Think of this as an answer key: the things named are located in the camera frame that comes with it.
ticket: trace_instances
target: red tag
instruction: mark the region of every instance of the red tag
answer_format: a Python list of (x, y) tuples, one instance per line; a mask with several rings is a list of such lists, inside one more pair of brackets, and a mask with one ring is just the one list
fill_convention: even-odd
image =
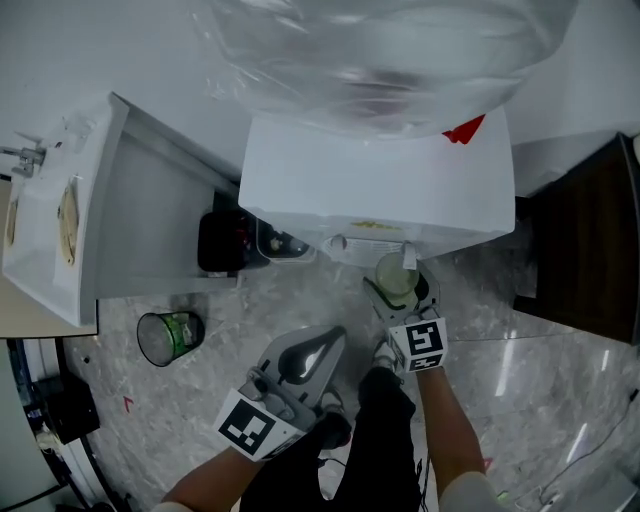
[(468, 144), (469, 141), (473, 138), (473, 136), (480, 128), (480, 124), (482, 124), (482, 120), (484, 119), (484, 114), (468, 121), (464, 124), (461, 124), (457, 128), (453, 130), (449, 130), (448, 132), (443, 132), (442, 135), (447, 137), (454, 144), (456, 142), (462, 142), (463, 144)]
[(129, 404), (133, 404), (133, 400), (131, 400), (131, 398), (129, 398), (128, 396), (125, 396), (123, 398), (124, 398), (124, 408), (127, 410), (127, 413), (129, 413)]

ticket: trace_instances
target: marble floor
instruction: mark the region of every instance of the marble floor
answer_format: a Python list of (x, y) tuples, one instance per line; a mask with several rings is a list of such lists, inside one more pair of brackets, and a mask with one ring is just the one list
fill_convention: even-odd
[[(531, 259), (529, 233), (519, 226), (507, 237), (428, 261), (440, 282), (440, 313), (451, 340), (447, 373), (491, 460), (496, 492), (505, 491), (505, 503), (523, 511), (541, 508), (541, 489), (607, 436), (640, 387), (634, 348), (511, 309), (516, 290), (531, 293)], [(382, 332), (361, 278), (360, 269), (319, 257), (310, 265), (247, 272), (235, 290), (101, 301), (100, 336), (67, 339), (65, 347), (70, 367), (91, 386), (102, 427), (89, 441), (114, 489), (149, 510), (179, 478), (218, 453), (223, 446), (212, 425), (229, 387), (243, 383), (274, 337), (305, 325), (347, 329), (337, 388), (353, 419), (355, 389)], [(149, 311), (180, 309), (202, 316), (205, 342), (169, 367), (155, 368), (138, 349), (137, 321)], [(418, 402), (414, 378), (405, 388)], [(124, 397), (133, 401), (128, 412)], [(603, 447), (544, 489), (543, 498), (565, 493), (560, 510), (597, 472), (615, 467), (630, 477), (640, 474), (638, 407), (640, 400)], [(412, 433), (416, 460), (426, 458), (420, 410)], [(344, 461), (348, 448), (332, 456)], [(328, 496), (341, 473), (335, 463), (320, 470)], [(437, 510), (433, 472), (427, 504)]]

